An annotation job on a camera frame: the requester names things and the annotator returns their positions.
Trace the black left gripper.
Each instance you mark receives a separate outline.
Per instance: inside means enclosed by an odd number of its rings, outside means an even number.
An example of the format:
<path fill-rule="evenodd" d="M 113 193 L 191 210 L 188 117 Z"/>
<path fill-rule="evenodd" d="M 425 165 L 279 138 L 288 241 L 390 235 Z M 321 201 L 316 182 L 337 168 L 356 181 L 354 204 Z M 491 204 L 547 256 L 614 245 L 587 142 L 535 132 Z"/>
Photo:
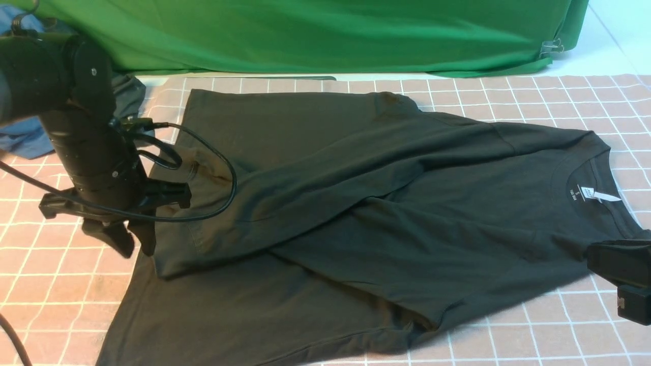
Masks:
<path fill-rule="evenodd" d="M 130 259 L 135 248 L 131 234 L 138 239 L 140 250 L 151 257 L 156 248 L 156 210 L 177 204 L 188 208 L 191 191 L 187 183 L 149 178 L 143 170 L 128 170 L 116 177 L 112 173 L 90 176 L 70 174 L 72 188 L 59 194 L 45 194 L 39 210 L 47 219 L 58 214 L 84 218 L 82 231 Z"/>

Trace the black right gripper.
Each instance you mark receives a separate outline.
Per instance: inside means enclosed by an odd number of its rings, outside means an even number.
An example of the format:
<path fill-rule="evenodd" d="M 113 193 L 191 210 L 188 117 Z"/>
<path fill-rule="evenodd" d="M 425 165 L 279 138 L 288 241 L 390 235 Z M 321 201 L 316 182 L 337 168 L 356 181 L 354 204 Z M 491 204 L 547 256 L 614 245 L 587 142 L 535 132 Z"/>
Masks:
<path fill-rule="evenodd" d="M 619 317 L 650 325 L 650 242 L 621 239 L 592 243 L 587 268 L 617 289 Z"/>

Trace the gray left robot arm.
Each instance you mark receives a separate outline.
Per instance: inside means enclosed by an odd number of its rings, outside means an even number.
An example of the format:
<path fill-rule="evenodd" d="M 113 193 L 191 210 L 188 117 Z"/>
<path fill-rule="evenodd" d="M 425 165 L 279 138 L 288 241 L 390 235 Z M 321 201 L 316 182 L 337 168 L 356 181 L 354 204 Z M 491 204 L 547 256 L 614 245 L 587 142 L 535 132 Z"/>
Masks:
<path fill-rule="evenodd" d="M 117 119 L 111 62 L 102 49 L 73 34 L 18 31 L 2 37 L 2 125 L 36 116 L 72 188 L 39 186 L 44 218 L 82 218 L 84 234 L 125 258 L 135 241 L 151 256 L 156 209 L 188 208 L 187 184 L 148 177 L 141 158 L 167 169 L 182 164 L 172 148 L 144 134 L 149 118 Z"/>

